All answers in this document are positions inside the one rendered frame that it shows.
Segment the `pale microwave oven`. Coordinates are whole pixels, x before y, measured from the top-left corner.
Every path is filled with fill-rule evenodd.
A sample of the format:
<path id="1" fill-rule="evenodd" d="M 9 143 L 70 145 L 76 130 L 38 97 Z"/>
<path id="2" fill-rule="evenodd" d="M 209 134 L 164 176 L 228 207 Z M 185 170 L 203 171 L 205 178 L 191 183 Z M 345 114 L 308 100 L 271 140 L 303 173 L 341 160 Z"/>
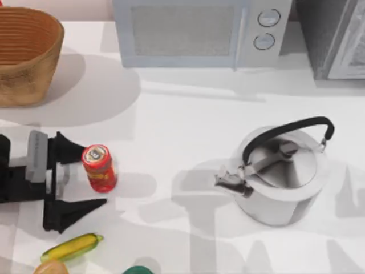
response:
<path id="1" fill-rule="evenodd" d="M 273 67 L 281 51 L 292 0 L 246 0 L 246 2 L 248 6 L 238 69 Z M 281 13 L 281 20 L 276 26 L 265 28 L 258 24 L 257 17 L 260 12 L 268 9 L 277 9 Z M 253 46 L 253 41 L 256 36 L 264 33 L 270 33 L 275 37 L 275 45 L 269 50 L 260 51 Z"/>

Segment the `red can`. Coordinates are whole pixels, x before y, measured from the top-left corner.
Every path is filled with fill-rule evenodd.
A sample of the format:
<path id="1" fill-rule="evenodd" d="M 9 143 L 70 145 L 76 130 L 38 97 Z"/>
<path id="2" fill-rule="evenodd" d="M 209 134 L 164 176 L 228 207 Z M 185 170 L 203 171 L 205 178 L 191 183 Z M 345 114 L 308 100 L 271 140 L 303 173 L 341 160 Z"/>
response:
<path id="1" fill-rule="evenodd" d="M 117 176 L 112 156 L 105 145 L 93 144 L 87 147 L 83 151 L 82 162 L 94 191 L 107 193 L 115 188 Z"/>

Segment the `woven brown basket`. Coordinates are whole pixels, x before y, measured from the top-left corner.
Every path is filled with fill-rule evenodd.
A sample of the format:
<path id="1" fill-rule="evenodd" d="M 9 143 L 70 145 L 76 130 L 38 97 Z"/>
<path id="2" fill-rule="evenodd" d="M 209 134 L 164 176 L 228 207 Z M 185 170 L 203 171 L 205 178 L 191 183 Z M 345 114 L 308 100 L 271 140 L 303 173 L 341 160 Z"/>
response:
<path id="1" fill-rule="evenodd" d="M 44 11 L 0 7 L 0 107 L 30 106 L 46 97 L 63 38 L 63 25 Z"/>

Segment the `green round object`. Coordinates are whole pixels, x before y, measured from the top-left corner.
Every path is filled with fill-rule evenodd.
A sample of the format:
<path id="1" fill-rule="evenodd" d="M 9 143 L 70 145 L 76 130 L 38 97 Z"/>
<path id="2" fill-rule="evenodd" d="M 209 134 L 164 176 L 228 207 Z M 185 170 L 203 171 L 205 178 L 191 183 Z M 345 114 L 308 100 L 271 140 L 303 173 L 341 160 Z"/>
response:
<path id="1" fill-rule="evenodd" d="M 154 274 L 154 273 L 145 266 L 135 265 L 126 269 L 122 274 Z"/>

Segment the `microwave oven door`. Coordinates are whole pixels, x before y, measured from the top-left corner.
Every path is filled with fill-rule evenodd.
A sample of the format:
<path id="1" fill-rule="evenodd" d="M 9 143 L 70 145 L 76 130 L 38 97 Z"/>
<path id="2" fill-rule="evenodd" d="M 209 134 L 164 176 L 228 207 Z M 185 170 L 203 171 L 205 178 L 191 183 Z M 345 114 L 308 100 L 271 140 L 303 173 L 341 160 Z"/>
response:
<path id="1" fill-rule="evenodd" d="M 124 67 L 230 67 L 246 0 L 112 0 Z"/>

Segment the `yellow and green banana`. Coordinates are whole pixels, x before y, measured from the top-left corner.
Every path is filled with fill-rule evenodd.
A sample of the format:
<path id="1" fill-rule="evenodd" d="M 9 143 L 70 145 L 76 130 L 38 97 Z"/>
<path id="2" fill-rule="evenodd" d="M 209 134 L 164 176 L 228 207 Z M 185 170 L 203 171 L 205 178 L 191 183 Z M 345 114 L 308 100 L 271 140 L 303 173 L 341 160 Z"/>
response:
<path id="1" fill-rule="evenodd" d="M 40 262 L 45 263 L 50 260 L 65 262 L 72 260 L 93 250 L 103 240 L 104 237 L 102 235 L 95 233 L 81 235 L 47 250 L 41 255 Z"/>

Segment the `round microwave knob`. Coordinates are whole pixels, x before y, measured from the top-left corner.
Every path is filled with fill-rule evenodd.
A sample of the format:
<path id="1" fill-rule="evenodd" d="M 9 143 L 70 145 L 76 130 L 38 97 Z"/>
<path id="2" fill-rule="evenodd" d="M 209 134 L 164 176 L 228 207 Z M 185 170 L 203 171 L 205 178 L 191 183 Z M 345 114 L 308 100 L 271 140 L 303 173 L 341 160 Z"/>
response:
<path id="1" fill-rule="evenodd" d="M 260 51 L 271 49 L 275 45 L 275 37 L 270 33 L 264 33 L 254 38 L 253 46 Z"/>
<path id="2" fill-rule="evenodd" d="M 265 28 L 276 26 L 280 20 L 281 13 L 277 9 L 264 10 L 257 17 L 258 24 Z"/>

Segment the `orange bread roll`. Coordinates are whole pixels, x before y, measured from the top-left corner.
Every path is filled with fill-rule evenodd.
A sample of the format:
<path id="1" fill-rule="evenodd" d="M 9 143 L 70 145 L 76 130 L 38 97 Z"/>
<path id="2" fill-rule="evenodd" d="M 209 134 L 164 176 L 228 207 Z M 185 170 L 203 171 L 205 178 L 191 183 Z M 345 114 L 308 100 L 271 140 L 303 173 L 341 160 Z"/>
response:
<path id="1" fill-rule="evenodd" d="M 66 265 L 57 260 L 49 260 L 41 263 L 33 274 L 69 274 Z"/>

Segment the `pale grey cabinet door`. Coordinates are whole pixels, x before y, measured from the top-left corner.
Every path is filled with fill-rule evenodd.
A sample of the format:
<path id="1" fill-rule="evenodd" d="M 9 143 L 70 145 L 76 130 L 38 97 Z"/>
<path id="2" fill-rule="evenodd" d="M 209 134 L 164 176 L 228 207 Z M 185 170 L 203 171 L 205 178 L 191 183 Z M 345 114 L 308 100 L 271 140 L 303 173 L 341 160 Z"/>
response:
<path id="1" fill-rule="evenodd" d="M 365 0 L 350 0 L 330 79 L 365 79 Z"/>

